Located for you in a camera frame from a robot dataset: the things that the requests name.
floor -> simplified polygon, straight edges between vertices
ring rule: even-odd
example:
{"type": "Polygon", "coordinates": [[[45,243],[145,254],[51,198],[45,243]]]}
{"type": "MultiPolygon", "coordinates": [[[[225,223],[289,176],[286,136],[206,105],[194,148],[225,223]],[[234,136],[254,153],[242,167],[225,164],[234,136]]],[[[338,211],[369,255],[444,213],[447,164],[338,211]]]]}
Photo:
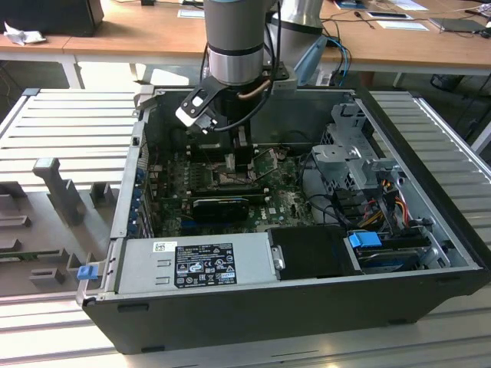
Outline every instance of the floor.
{"type": "MultiPolygon", "coordinates": [[[[38,88],[68,88],[63,69],[57,63],[41,63],[28,61],[9,61],[4,64],[4,70],[0,71],[0,121],[7,115],[10,106],[13,106],[21,91],[28,87],[38,88]]],[[[198,81],[198,67],[165,67],[156,65],[137,65],[139,78],[150,79],[153,84],[159,85],[194,85],[198,81]]],[[[81,73],[86,88],[101,88],[106,86],[119,87],[122,90],[136,90],[138,84],[132,81],[128,64],[105,64],[105,63],[81,63],[81,73]]],[[[392,88],[395,78],[394,73],[377,73],[374,79],[376,88],[392,88]]],[[[469,128],[476,125],[478,119],[482,119],[484,126],[491,121],[491,98],[489,98],[490,87],[481,90],[480,95],[461,116],[469,102],[476,96],[483,85],[486,77],[465,77],[458,88],[453,92],[443,92],[430,84],[431,75],[411,74],[404,79],[401,88],[416,91],[422,95],[427,102],[456,130],[459,134],[466,136],[469,128]]],[[[360,84],[359,75],[351,72],[344,85],[356,87],[360,84]]],[[[483,153],[483,158],[491,159],[491,149],[483,153]]]]}

gray plastic part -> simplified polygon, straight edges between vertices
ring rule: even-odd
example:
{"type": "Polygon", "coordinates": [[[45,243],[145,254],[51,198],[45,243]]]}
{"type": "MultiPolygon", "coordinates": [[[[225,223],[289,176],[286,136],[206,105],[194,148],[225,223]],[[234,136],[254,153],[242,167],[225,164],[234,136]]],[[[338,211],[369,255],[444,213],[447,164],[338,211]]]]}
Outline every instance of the gray plastic part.
{"type": "Polygon", "coordinates": [[[51,194],[50,200],[53,206],[60,211],[66,223],[78,225],[83,219],[77,210],[80,196],[71,181],[65,184],[59,169],[60,161],[58,159],[38,159],[32,172],[44,180],[51,194]]]}
{"type": "Polygon", "coordinates": [[[41,92],[41,88],[26,88],[22,92],[22,96],[37,96],[39,92],[41,92]]]}
{"type": "Polygon", "coordinates": [[[3,216],[0,217],[0,228],[27,228],[31,226],[28,216],[3,216]]]}
{"type": "Polygon", "coordinates": [[[38,268],[31,273],[29,280],[36,286],[55,286],[64,282],[64,275],[57,268],[38,268]]]}
{"type": "Polygon", "coordinates": [[[15,200],[10,194],[0,194],[0,213],[2,212],[18,212],[15,200]]]}
{"type": "Polygon", "coordinates": [[[18,239],[13,239],[11,241],[0,241],[0,253],[7,251],[19,251],[21,249],[22,243],[18,239]]]}
{"type": "Polygon", "coordinates": [[[95,208],[102,205],[114,205],[116,203],[113,190],[107,182],[95,182],[92,184],[91,199],[95,208]]]}
{"type": "Polygon", "coordinates": [[[68,262],[68,253],[64,250],[64,248],[62,248],[58,251],[58,253],[39,255],[38,260],[43,263],[68,262]]]}
{"type": "Polygon", "coordinates": [[[10,194],[14,198],[27,196],[18,182],[0,182],[0,194],[10,194]]]}

wooden desk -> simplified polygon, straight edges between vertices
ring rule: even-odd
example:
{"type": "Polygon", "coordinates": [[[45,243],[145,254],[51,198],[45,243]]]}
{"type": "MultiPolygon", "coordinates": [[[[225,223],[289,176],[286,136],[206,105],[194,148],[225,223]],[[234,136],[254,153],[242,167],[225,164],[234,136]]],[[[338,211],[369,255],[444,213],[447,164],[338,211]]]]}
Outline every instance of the wooden desk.
{"type": "MultiPolygon", "coordinates": [[[[71,87],[83,87],[77,62],[105,61],[131,64],[199,65],[206,43],[204,20],[178,18],[178,4],[156,4],[141,7],[140,2],[118,3],[101,0],[104,22],[92,38],[48,36],[48,43],[25,47],[10,44],[0,38],[0,58],[4,60],[57,61],[62,63],[71,87]]],[[[417,0],[429,12],[411,12],[414,18],[462,18],[462,11],[444,14],[456,8],[471,8],[474,2],[460,0],[417,0]]],[[[322,17],[340,20],[338,26],[343,44],[352,53],[353,71],[392,71],[399,73],[440,73],[487,75],[491,71],[491,40],[442,33],[421,21],[429,31],[383,29],[377,22],[365,22],[350,11],[341,11],[327,1],[322,17]]],[[[481,17],[473,17],[484,24],[481,17]]],[[[329,32],[336,35],[332,21],[326,22],[329,32]]],[[[321,67],[334,70],[340,61],[337,49],[327,49],[321,67]]]]}
{"type": "Polygon", "coordinates": [[[203,19],[178,18],[180,6],[102,0],[104,22],[92,38],[71,38],[64,52],[201,58],[206,43],[203,19]]]}
{"type": "MultiPolygon", "coordinates": [[[[474,2],[463,2],[446,0],[435,2],[434,0],[417,0],[417,3],[425,6],[429,12],[445,12],[449,9],[471,8],[476,6],[474,2]]],[[[458,68],[463,71],[467,69],[481,70],[482,74],[488,74],[491,70],[491,40],[486,40],[479,35],[468,38],[469,34],[458,35],[455,33],[440,33],[439,29],[429,21],[418,21],[426,26],[429,31],[405,31],[396,29],[383,29],[377,22],[371,24],[375,29],[363,22],[342,22],[342,20],[358,20],[349,12],[344,15],[334,4],[325,4],[321,16],[338,22],[343,44],[352,53],[353,67],[358,70],[387,71],[387,67],[408,67],[424,73],[425,68],[433,70],[435,67],[445,74],[448,69],[458,68]]],[[[426,12],[406,11],[413,18],[462,18],[469,16],[463,11],[444,14],[426,14],[426,12]]],[[[361,13],[365,19],[371,19],[368,15],[361,13]]],[[[485,24],[482,17],[472,17],[473,20],[485,24]]],[[[336,35],[334,22],[325,23],[331,35],[336,35]]],[[[323,61],[338,62],[339,51],[327,50],[323,61]]]]}

metal grill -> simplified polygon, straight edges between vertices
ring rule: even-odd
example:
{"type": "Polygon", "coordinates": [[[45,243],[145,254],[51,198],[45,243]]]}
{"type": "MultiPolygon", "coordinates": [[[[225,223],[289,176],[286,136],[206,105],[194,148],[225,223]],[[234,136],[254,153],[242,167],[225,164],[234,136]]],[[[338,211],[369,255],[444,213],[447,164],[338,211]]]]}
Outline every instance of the metal grill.
{"type": "Polygon", "coordinates": [[[56,157],[63,179],[78,189],[93,182],[119,188],[133,125],[133,93],[41,90],[23,97],[2,127],[0,182],[25,192],[47,190],[31,170],[36,159],[56,157]]]}
{"type": "MultiPolygon", "coordinates": [[[[408,92],[372,92],[400,133],[435,179],[491,245],[491,171],[465,142],[423,100],[408,92]]],[[[389,149],[374,138],[387,157],[389,149]]]]}

robotic arm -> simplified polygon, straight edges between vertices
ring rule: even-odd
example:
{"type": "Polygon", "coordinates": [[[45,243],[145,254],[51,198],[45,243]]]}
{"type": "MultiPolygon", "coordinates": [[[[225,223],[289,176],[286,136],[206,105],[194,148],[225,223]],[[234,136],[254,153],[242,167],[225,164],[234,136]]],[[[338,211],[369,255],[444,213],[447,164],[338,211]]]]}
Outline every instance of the robotic arm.
{"type": "Polygon", "coordinates": [[[229,132],[236,163],[242,166],[252,158],[250,119],[268,100],[273,84],[295,74],[281,62],[281,55],[286,55],[288,64],[305,80],[317,67],[325,48],[319,19],[322,0],[282,3],[204,0],[210,75],[176,112],[187,127],[198,127],[205,134],[229,132]],[[275,3],[277,12],[266,26],[266,13],[275,3]],[[287,44],[282,42],[282,34],[287,44]],[[265,44],[270,65],[264,63],[265,44]]]}

